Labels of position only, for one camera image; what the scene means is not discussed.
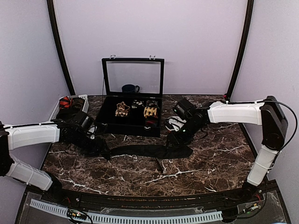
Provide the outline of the dark blue mug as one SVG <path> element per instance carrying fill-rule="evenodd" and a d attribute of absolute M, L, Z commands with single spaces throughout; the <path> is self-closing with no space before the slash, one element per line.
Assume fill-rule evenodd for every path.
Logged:
<path fill-rule="evenodd" d="M 140 91 L 140 86 L 133 84 L 126 84 L 121 88 L 123 93 L 138 93 Z"/>

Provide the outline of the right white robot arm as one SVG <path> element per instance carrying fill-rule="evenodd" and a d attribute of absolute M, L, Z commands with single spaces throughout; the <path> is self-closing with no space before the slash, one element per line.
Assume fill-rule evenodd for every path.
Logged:
<path fill-rule="evenodd" d="M 199 106 L 184 98 L 173 110 L 185 123 L 177 131 L 170 132 L 167 140 L 173 147 L 188 145 L 194 135 L 209 124 L 238 123 L 245 129 L 250 127 L 258 131 L 260 137 L 248 132 L 257 155 L 245 181 L 248 185 L 238 193 L 238 198 L 247 203 L 256 196 L 255 187 L 261 184 L 285 145 L 288 120 L 281 107 L 282 103 L 274 96 L 245 102 L 208 101 Z"/>

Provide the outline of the leopard print rolled tie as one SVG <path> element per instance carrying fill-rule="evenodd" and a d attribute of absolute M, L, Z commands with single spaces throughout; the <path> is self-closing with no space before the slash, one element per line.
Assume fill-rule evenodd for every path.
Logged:
<path fill-rule="evenodd" d="M 115 116 L 116 117 L 128 117 L 130 112 L 130 106 L 126 105 L 125 102 L 120 102 L 116 105 Z"/>

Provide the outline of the black tie storage box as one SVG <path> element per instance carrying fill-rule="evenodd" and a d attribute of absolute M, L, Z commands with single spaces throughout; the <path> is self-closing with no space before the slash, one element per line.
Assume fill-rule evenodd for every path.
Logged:
<path fill-rule="evenodd" d="M 110 56 L 102 59 L 103 77 L 106 97 L 96 116 L 95 124 L 99 132 L 159 137 L 161 132 L 161 113 L 164 86 L 164 59 L 150 56 L 148 58 L 118 58 Z M 140 86 L 138 93 L 123 93 L 126 84 Z M 158 126 L 145 126 L 144 108 L 132 109 L 134 99 L 158 102 Z M 125 102 L 130 106 L 128 117 L 116 117 L 116 105 Z"/>

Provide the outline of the white and orange bowl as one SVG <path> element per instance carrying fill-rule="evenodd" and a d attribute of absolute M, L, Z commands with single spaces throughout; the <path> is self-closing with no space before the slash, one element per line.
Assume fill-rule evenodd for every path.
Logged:
<path fill-rule="evenodd" d="M 185 123 L 179 116 L 171 116 L 165 120 L 164 125 L 169 131 L 177 132 Z"/>

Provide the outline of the red black rolled tie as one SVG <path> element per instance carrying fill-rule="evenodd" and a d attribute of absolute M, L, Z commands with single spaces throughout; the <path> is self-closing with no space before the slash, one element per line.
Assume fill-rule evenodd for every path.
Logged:
<path fill-rule="evenodd" d="M 158 126 L 158 118 L 155 117 L 147 117 L 145 120 L 145 126 L 147 127 L 157 127 Z"/>

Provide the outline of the brown rolled tie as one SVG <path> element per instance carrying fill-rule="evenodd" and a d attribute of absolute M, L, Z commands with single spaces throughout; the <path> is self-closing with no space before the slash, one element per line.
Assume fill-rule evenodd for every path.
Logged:
<path fill-rule="evenodd" d="M 83 98 L 72 98 L 71 108 L 82 110 L 85 104 Z"/>

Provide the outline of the black necktie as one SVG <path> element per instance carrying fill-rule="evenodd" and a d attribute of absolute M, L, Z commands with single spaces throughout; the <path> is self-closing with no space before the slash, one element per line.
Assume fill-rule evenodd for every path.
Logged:
<path fill-rule="evenodd" d="M 188 158 L 193 150 L 188 146 L 170 147 L 164 145 L 126 145 L 115 147 L 107 151 L 107 159 L 117 155 L 136 155 L 152 157 L 156 159 L 180 159 Z"/>

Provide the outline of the orange striped rolled tie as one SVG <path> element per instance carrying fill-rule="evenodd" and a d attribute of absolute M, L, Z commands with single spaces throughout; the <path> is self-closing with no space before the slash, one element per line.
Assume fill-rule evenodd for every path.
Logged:
<path fill-rule="evenodd" d="M 61 98 L 59 100 L 59 109 L 61 110 L 61 109 L 70 108 L 72 105 L 72 102 L 73 102 L 72 98 L 69 98 L 68 96 Z"/>

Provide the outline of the white plastic basket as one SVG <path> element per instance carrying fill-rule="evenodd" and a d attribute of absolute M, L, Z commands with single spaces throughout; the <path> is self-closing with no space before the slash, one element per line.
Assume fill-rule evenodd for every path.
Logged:
<path fill-rule="evenodd" d="M 55 106 L 50 120 L 62 119 L 69 121 L 74 118 L 79 111 L 88 112 L 89 102 L 87 95 L 65 96 L 59 99 Z"/>

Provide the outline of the tan patterned rolled tie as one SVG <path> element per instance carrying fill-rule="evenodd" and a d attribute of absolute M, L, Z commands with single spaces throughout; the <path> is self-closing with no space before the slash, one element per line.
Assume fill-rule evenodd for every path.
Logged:
<path fill-rule="evenodd" d="M 144 108 L 144 117 L 148 118 L 148 117 L 154 117 L 154 118 L 158 118 L 158 110 L 159 110 L 159 106 L 158 106 L 158 102 L 155 100 L 147 100 L 146 101 L 146 106 Z"/>

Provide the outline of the black white rolled tie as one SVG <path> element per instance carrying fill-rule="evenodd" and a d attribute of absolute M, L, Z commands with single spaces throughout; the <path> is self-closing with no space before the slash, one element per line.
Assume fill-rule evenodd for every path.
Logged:
<path fill-rule="evenodd" d="M 143 109 L 144 107 L 145 107 L 144 100 L 134 99 L 132 101 L 132 105 L 131 105 L 132 109 Z"/>

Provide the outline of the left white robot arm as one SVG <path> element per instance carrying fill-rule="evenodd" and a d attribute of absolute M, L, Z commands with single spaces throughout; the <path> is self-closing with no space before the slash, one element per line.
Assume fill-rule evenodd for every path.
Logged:
<path fill-rule="evenodd" d="M 0 175 L 12 177 L 16 180 L 35 186 L 43 191 L 55 203 L 63 203 L 66 193 L 58 186 L 56 178 L 24 163 L 10 154 L 17 148 L 43 143 L 68 142 L 77 146 L 84 156 L 101 155 L 110 159 L 106 142 L 100 138 L 91 138 L 89 131 L 92 121 L 73 119 L 64 121 L 54 119 L 44 123 L 18 126 L 0 125 Z"/>

